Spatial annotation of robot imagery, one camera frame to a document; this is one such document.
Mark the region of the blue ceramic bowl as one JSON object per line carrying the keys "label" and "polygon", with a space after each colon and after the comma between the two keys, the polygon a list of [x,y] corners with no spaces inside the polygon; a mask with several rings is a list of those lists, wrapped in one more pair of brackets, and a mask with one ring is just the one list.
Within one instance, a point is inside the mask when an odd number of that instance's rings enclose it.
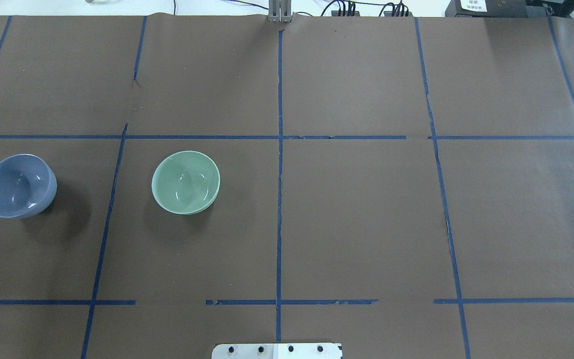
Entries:
{"label": "blue ceramic bowl", "polygon": [[0,161],[0,218],[22,219],[46,210],[57,193],[57,179],[36,155],[20,153]]}

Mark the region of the black computer box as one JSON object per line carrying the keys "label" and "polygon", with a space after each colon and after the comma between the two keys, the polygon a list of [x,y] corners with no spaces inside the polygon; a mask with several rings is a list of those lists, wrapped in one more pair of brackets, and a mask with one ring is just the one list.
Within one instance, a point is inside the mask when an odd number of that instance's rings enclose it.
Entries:
{"label": "black computer box", "polygon": [[540,18],[548,11],[538,0],[451,0],[446,17]]}

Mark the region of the green ceramic bowl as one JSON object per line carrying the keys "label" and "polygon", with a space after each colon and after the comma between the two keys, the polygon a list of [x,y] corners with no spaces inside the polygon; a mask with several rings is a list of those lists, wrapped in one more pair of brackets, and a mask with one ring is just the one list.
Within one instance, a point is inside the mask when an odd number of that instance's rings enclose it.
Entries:
{"label": "green ceramic bowl", "polygon": [[211,206],[221,184],[220,170],[204,153],[182,151],[169,155],[155,169],[151,191],[169,213],[198,214]]}

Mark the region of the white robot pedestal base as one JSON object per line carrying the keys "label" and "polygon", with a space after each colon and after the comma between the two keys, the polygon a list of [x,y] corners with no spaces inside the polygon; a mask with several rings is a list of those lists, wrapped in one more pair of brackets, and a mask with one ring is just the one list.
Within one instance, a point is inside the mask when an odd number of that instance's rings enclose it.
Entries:
{"label": "white robot pedestal base", "polygon": [[337,343],[222,344],[212,350],[212,359],[342,359]]}

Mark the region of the aluminium frame post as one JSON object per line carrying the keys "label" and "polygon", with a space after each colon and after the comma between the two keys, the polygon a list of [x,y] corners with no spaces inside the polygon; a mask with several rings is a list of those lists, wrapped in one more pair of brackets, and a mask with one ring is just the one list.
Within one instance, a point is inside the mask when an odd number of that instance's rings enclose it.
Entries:
{"label": "aluminium frame post", "polygon": [[293,20],[291,0],[269,0],[268,21],[269,23],[287,23]]}

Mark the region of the black usb hub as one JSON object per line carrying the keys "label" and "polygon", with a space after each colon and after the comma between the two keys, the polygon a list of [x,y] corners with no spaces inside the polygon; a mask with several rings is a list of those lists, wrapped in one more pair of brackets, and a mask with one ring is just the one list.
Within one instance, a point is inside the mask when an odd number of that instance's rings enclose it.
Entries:
{"label": "black usb hub", "polygon": [[400,0],[399,2],[388,2],[381,7],[379,16],[384,17],[412,17],[409,7]]}
{"label": "black usb hub", "polygon": [[357,10],[357,3],[353,1],[335,1],[338,4],[338,9],[330,10],[329,13],[334,17],[356,17],[360,16]]}

